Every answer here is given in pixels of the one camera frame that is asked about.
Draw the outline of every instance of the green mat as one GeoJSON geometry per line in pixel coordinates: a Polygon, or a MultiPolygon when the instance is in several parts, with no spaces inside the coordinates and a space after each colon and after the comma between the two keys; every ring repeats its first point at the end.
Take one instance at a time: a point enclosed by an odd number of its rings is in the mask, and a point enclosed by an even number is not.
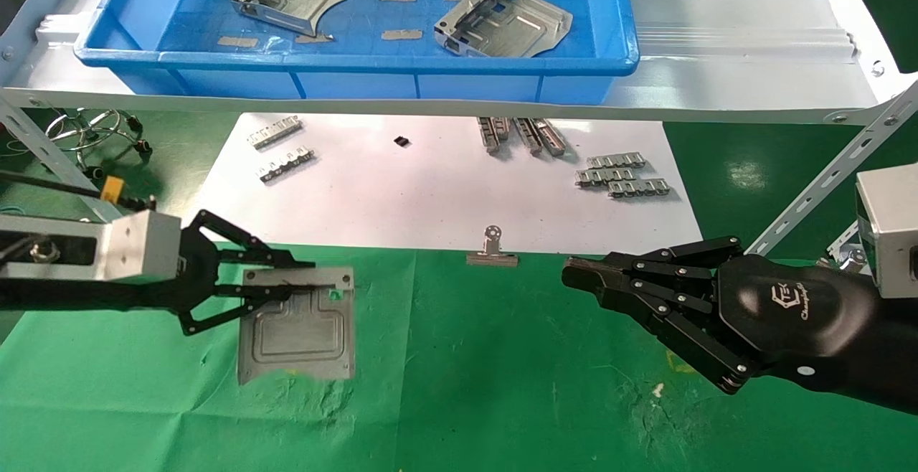
{"type": "Polygon", "coordinates": [[[918,468],[918,417],[771,378],[726,397],[564,288],[564,256],[295,253],[354,266],[354,380],[239,387],[236,324],[186,338],[163,313],[26,315],[0,346],[0,469],[918,468]]]}

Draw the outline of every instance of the blue tray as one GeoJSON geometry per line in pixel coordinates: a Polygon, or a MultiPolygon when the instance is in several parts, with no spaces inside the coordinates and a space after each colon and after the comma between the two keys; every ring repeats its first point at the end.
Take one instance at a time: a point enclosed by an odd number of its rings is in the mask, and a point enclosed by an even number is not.
{"type": "Polygon", "coordinates": [[[433,24],[456,2],[347,0],[319,31],[297,34],[245,17],[229,0],[102,0],[76,55],[110,67],[135,93],[255,99],[460,99],[601,103],[612,79],[639,60],[630,0],[545,0],[570,11],[570,33],[531,58],[457,57],[438,46],[433,24]],[[420,29],[419,40],[382,32],[420,29]],[[257,38],[226,47],[220,37],[257,38]]]}

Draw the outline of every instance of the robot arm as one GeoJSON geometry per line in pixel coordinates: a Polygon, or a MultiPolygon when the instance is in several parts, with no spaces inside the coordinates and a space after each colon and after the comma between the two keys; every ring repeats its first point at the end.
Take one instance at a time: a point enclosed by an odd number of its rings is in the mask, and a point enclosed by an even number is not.
{"type": "Polygon", "coordinates": [[[773,375],[918,414],[918,299],[884,299],[868,275],[771,263],[725,237],[571,257],[562,280],[632,316],[725,393],[773,375]]]}

